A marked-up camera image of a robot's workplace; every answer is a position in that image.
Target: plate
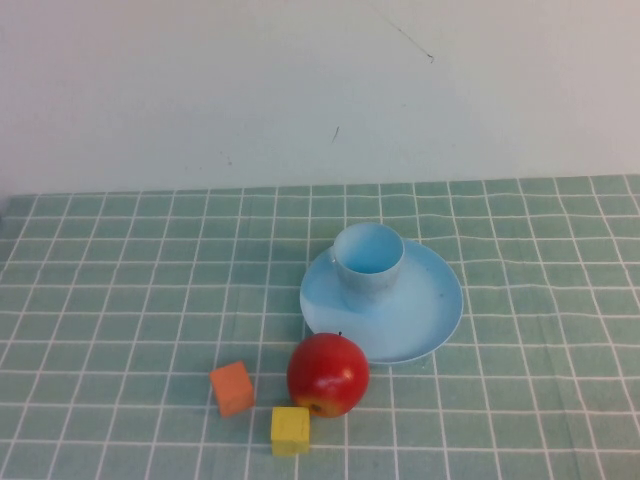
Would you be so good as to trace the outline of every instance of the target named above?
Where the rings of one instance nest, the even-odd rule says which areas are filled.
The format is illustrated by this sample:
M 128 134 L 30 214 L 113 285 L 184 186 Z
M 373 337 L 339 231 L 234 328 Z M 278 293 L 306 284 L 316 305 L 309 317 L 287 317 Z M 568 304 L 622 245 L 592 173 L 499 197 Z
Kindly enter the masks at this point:
M 344 304 L 329 250 L 321 253 L 300 288 L 302 314 L 311 331 L 342 332 L 374 364 L 415 360 L 445 343 L 462 316 L 460 282 L 433 250 L 404 242 L 404 264 L 391 298 L 363 312 Z

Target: yellow cube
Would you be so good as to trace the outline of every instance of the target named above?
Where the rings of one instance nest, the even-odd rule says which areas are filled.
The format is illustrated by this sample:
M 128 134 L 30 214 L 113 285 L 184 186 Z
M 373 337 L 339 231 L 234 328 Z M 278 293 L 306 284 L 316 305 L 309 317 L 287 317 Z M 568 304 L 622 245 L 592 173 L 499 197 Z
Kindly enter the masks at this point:
M 271 415 L 271 451 L 276 456 L 309 452 L 311 419 L 304 407 L 275 407 Z

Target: cube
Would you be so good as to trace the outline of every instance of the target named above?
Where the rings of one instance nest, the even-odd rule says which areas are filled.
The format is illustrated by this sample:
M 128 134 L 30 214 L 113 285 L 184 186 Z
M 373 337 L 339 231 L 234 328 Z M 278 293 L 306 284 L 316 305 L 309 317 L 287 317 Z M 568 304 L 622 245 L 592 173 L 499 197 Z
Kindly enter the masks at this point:
M 271 452 L 276 456 L 309 452 L 309 409 L 275 407 L 271 415 Z
M 244 363 L 235 362 L 209 374 L 220 415 L 228 417 L 255 405 L 253 386 Z

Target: red apple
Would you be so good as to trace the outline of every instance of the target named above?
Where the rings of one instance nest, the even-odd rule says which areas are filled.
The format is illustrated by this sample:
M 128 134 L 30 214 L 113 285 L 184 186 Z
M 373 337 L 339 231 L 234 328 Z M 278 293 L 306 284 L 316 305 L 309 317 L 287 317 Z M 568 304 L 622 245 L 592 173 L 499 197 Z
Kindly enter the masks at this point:
M 351 340 L 335 333 L 306 338 L 289 360 L 289 395 L 313 415 L 344 415 L 364 396 L 367 385 L 369 364 L 364 353 Z

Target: white wall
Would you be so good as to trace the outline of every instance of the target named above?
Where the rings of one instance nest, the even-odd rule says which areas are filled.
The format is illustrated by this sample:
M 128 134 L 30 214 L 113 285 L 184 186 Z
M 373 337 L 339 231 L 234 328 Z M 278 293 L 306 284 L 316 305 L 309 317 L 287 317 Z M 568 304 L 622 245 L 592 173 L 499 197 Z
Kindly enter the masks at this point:
M 639 32 L 635 0 L 2 0 L 0 189 L 638 172 Z

